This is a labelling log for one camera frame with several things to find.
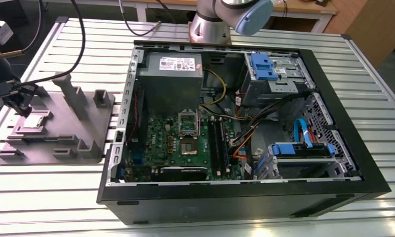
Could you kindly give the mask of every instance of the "metal work table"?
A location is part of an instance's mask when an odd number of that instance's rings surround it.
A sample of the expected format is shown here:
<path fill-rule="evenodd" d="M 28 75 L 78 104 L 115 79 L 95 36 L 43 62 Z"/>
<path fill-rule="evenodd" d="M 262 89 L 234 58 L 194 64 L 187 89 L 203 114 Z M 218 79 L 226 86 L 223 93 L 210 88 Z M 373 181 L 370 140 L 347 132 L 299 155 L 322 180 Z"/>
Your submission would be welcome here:
<path fill-rule="evenodd" d="M 135 30 L 152 23 L 132 22 Z M 122 101 L 134 40 L 188 41 L 187 25 L 163 24 L 150 37 L 135 37 L 122 21 L 86 20 L 87 50 L 72 73 L 84 91 L 106 88 Z M 103 164 L 0 166 L 0 234 L 86 236 L 395 236 L 395 96 L 353 41 L 339 35 L 263 30 L 254 37 L 232 33 L 232 44 L 311 49 L 347 109 L 393 192 L 359 201 L 318 218 L 126 226 L 96 204 Z M 66 71 L 82 45 L 78 19 L 56 23 L 23 80 Z M 58 91 L 44 82 L 48 91 Z M 114 138 L 119 105 L 114 108 L 108 140 Z M 17 116 L 0 113 L 0 141 Z"/>

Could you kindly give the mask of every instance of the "power supply label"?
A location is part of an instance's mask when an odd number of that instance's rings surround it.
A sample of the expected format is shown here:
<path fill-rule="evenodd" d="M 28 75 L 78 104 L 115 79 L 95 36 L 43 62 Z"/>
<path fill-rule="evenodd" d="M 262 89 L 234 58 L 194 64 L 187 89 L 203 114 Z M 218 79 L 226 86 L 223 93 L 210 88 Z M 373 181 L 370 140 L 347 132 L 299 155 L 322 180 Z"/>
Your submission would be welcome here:
<path fill-rule="evenodd" d="M 162 58 L 159 69 L 164 71 L 195 71 L 195 58 Z"/>

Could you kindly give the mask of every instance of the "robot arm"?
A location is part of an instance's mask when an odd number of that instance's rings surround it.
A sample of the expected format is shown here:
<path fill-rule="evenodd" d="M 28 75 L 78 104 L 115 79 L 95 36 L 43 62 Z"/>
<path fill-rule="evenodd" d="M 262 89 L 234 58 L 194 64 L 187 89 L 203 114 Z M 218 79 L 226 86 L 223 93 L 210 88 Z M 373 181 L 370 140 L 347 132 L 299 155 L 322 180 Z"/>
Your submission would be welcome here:
<path fill-rule="evenodd" d="M 228 43 L 230 27 L 243 36 L 254 35 L 267 23 L 274 11 L 271 0 L 199 0 L 190 28 L 198 43 Z"/>

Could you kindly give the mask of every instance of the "motherboard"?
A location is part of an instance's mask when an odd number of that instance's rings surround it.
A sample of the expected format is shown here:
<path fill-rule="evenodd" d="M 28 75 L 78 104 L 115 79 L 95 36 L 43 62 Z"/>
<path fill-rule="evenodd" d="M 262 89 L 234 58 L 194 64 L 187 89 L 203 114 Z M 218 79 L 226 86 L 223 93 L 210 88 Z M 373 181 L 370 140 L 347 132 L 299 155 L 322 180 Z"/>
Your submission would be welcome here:
<path fill-rule="evenodd" d="M 178 118 L 150 117 L 147 149 L 140 155 L 132 154 L 134 162 L 139 161 L 132 171 L 138 182 L 150 182 L 160 169 L 171 172 L 194 169 L 206 174 L 204 180 L 240 180 L 240 164 L 230 162 L 228 155 L 234 138 L 231 119 L 196 119 L 192 114 Z"/>

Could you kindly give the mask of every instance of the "ram slot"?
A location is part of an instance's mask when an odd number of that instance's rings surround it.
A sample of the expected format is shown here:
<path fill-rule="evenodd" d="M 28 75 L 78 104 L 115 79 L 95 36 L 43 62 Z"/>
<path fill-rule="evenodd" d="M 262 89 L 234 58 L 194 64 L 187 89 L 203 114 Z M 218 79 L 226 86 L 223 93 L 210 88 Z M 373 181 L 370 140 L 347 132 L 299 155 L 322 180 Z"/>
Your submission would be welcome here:
<path fill-rule="evenodd" d="M 216 133 L 215 133 L 215 121 L 208 120 L 208 141 L 210 141 L 210 154 L 211 154 L 211 168 L 212 174 L 220 175 L 219 169 L 219 152 L 218 152 L 218 144 L 216 144 Z"/>
<path fill-rule="evenodd" d="M 223 120 L 215 122 L 215 134 L 216 134 L 216 142 L 218 142 L 218 152 L 219 152 L 219 167 L 223 172 L 228 172 L 228 148 L 226 141 L 226 132 L 224 132 L 224 124 Z"/>

